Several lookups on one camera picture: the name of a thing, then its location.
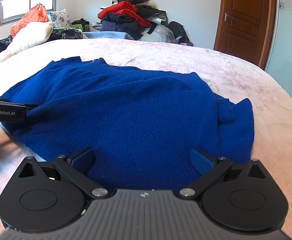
pink floral bedspread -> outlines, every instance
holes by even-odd
[[[27,49],[0,63],[0,95],[50,61],[73,56],[83,61],[102,57],[110,65],[145,70],[196,72],[212,91],[234,103],[249,98],[255,119],[252,156],[262,161],[289,201],[283,231],[292,238],[292,99],[267,73],[244,60],[209,49],[118,39],[59,40]],[[0,126],[0,193],[29,155],[36,156]]]

wooden door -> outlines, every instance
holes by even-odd
[[[222,0],[214,49],[264,69],[275,23],[270,1]]]

door panel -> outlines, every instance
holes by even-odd
[[[215,49],[255,65],[259,64],[264,45],[269,0],[223,0],[218,45]],[[224,21],[225,13],[230,17]]]

blue sweater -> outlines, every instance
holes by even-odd
[[[250,158],[252,105],[214,94],[196,73],[147,71],[80,57],[52,61],[10,88],[13,103],[39,104],[11,135],[46,160],[87,146],[85,174],[108,188],[179,189],[200,176],[193,147],[235,163]]]

orange plastic bag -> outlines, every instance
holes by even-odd
[[[10,30],[10,35],[14,38],[16,34],[28,23],[31,22],[48,22],[47,10],[41,3],[31,8],[18,22],[16,22]]]

